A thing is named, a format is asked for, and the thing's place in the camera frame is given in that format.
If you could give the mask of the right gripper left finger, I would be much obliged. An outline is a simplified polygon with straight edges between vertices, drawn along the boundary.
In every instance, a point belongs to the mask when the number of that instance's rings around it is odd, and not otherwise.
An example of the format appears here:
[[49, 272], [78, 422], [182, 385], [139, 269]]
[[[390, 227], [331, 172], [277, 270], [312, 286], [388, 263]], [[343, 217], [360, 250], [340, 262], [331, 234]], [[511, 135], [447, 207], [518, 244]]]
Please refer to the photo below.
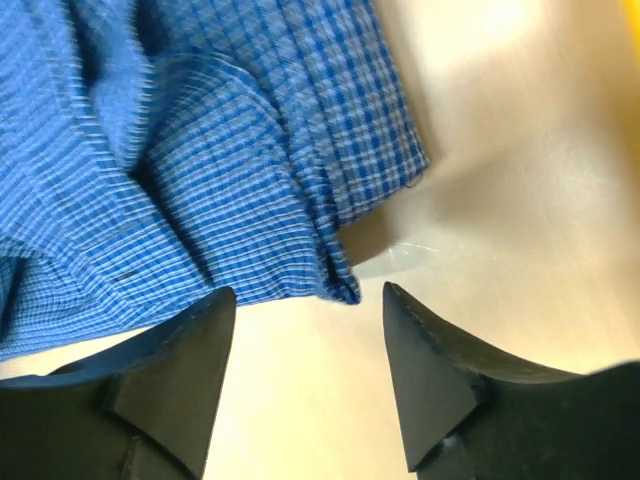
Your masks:
[[202, 478], [235, 313], [221, 288], [97, 354], [2, 381], [2, 478]]

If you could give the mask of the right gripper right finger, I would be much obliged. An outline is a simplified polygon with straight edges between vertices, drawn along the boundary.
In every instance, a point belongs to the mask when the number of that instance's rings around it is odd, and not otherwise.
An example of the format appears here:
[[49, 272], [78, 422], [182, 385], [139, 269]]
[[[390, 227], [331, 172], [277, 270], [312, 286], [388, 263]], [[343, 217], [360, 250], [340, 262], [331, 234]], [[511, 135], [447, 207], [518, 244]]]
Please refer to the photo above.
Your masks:
[[591, 374], [507, 353], [394, 283], [383, 329], [408, 469], [419, 479], [635, 479], [639, 365]]

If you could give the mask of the blue plaid long sleeve shirt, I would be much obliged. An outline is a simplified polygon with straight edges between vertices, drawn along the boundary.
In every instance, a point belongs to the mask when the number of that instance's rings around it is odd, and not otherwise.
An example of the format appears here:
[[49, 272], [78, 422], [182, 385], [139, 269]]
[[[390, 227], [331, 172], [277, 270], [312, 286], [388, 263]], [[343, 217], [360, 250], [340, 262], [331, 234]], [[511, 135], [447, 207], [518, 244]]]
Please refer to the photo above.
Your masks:
[[427, 166], [370, 1], [5, 1], [1, 356], [356, 304], [339, 230]]

